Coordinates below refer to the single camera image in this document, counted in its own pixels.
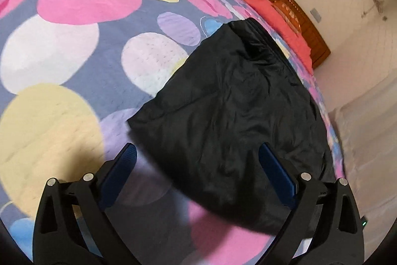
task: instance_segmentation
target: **polka dot bedsheet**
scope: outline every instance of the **polka dot bedsheet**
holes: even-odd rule
[[[314,77],[243,0],[0,0],[0,217],[23,252],[32,258],[46,180],[78,180],[113,159],[131,141],[126,119],[202,40],[248,17],[271,34],[317,102],[342,177],[341,151]],[[254,264],[273,239],[208,213],[140,151],[106,213],[143,265]],[[78,223],[98,253],[81,217]]]

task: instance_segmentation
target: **black garment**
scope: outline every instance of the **black garment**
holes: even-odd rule
[[[128,123],[184,194],[253,230],[277,234],[289,213],[259,164],[263,142],[299,172],[335,181],[317,105],[251,18],[204,40]]]

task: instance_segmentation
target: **metal pin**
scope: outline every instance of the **metal pin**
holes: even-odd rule
[[[339,179],[339,183],[340,183],[341,185],[343,185],[343,186],[346,186],[346,185],[349,184],[348,181],[347,181],[345,178],[340,178],[340,179]]]
[[[303,172],[300,177],[305,180],[305,181],[310,181],[312,179],[312,176],[309,173]]]
[[[54,184],[56,183],[56,179],[55,178],[51,178],[47,181],[47,185],[52,187]]]
[[[87,174],[84,174],[84,176],[83,176],[83,180],[84,181],[91,181],[92,179],[94,178],[94,174],[92,174],[92,173],[87,173]]]

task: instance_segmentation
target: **red cloth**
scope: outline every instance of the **red cloth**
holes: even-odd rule
[[[244,0],[284,39],[295,52],[306,70],[313,75],[310,48],[302,34],[296,34],[283,17],[273,8],[269,0]]]

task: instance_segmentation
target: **blue gripper pad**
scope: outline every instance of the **blue gripper pad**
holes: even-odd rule
[[[287,171],[281,165],[280,160],[275,156],[266,143],[259,147],[259,163],[265,171],[270,183],[280,199],[281,203],[289,209],[296,207],[297,185],[290,178]]]
[[[115,203],[136,165],[136,154],[136,147],[133,144],[127,144],[116,156],[114,165],[106,175],[100,188],[101,199],[98,202],[98,206],[102,211]]]

